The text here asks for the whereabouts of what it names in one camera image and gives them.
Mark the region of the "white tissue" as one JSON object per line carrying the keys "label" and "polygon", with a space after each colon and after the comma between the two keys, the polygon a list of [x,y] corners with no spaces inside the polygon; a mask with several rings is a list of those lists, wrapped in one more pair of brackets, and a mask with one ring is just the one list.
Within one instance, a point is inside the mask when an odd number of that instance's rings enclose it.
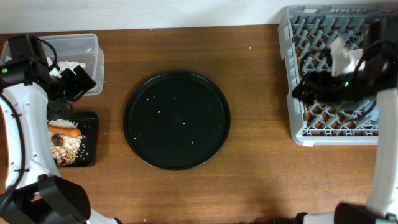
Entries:
{"label": "white tissue", "polygon": [[57,62],[56,66],[54,69],[52,69],[49,74],[51,76],[55,76],[55,77],[61,77],[61,73],[65,70],[65,69],[70,69],[73,70],[74,68],[80,66],[81,68],[85,68],[86,64],[85,63],[79,63],[79,62],[69,62],[69,61],[59,61]]}

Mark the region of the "brown mushroom piece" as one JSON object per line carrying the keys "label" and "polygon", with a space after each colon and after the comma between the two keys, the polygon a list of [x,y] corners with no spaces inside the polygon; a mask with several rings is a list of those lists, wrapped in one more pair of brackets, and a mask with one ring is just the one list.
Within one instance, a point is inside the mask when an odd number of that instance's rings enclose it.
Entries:
{"label": "brown mushroom piece", "polygon": [[50,140],[52,141],[54,146],[61,147],[64,144],[64,140],[59,134],[54,134]]}

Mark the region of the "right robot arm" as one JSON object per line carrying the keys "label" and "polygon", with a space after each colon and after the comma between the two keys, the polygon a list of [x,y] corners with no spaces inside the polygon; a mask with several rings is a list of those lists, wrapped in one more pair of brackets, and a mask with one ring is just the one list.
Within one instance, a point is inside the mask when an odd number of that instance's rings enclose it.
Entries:
{"label": "right robot arm", "polygon": [[299,213],[296,223],[397,223],[397,19],[370,23],[357,65],[343,46],[333,42],[324,51],[331,72],[310,72],[292,97],[328,106],[352,105],[374,98],[379,136],[371,194],[366,205],[339,203],[331,213]]}

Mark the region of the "wooden chopstick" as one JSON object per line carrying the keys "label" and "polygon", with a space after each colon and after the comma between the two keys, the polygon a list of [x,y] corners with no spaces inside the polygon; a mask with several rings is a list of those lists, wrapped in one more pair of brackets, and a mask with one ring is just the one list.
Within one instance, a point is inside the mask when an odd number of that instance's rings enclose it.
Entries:
{"label": "wooden chopstick", "polygon": [[298,65],[298,69],[299,69],[299,75],[300,75],[300,83],[301,85],[301,97],[302,99],[300,100],[303,103],[303,109],[304,109],[304,121],[307,120],[307,109],[306,109],[306,102],[305,102],[305,73],[303,71],[303,66],[305,64],[305,60],[308,59],[310,55],[310,52],[307,52],[301,59],[300,59],[300,63]]}

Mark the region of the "orange carrot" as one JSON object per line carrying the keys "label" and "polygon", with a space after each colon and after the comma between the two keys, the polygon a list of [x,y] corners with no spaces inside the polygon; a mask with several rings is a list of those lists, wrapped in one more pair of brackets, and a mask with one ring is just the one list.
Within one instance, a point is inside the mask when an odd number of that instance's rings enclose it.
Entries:
{"label": "orange carrot", "polygon": [[81,131],[77,128],[64,128],[48,125],[48,130],[52,133],[67,136],[70,138],[78,138],[81,136]]}

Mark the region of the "white small bowl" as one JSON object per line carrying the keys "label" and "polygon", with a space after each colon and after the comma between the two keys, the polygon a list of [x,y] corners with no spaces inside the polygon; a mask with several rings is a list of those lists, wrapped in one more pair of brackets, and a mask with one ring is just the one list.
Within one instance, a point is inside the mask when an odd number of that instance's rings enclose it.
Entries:
{"label": "white small bowl", "polygon": [[[352,50],[350,51],[350,55],[354,59],[354,67],[357,67],[361,57],[363,56],[363,49]],[[365,65],[366,62],[362,62],[362,64],[359,67],[359,71],[363,70],[365,68]]]}

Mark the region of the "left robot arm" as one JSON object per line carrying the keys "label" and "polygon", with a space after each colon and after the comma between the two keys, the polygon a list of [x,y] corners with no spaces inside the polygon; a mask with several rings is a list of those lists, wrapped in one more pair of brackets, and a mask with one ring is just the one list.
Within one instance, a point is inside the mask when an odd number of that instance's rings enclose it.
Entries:
{"label": "left robot arm", "polygon": [[55,77],[47,42],[31,35],[9,39],[11,59],[1,66],[1,111],[8,172],[1,218],[8,223],[117,223],[91,208],[84,188],[60,175],[50,146],[49,118],[69,110],[95,86],[81,66]]}

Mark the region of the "rice and food scraps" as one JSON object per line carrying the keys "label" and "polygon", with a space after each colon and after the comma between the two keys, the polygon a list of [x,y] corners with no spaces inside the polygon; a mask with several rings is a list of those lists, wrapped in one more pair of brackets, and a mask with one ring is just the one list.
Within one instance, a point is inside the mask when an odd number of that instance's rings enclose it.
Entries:
{"label": "rice and food scraps", "polygon": [[[78,128],[78,123],[65,119],[57,119],[50,120],[47,122],[47,125],[64,127],[64,128]],[[78,162],[88,162],[86,158],[89,156],[88,151],[86,150],[85,143],[83,140],[86,139],[86,136],[81,131],[81,136],[78,138],[70,138],[67,136],[61,135],[64,140],[64,144],[61,147],[54,146],[52,141],[50,140],[52,155],[55,160],[55,163],[59,167],[66,167],[72,165],[78,165]],[[49,137],[51,138],[55,133],[49,131]]]}

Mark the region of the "light blue cup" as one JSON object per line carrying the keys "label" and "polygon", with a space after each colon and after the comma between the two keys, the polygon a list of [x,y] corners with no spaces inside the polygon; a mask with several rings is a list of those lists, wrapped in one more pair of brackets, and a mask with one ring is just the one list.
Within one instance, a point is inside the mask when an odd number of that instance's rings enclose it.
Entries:
{"label": "light blue cup", "polygon": [[373,110],[370,112],[370,115],[371,115],[371,121],[372,122],[377,122],[379,120],[379,110],[378,110],[378,106],[377,105],[375,105]]}

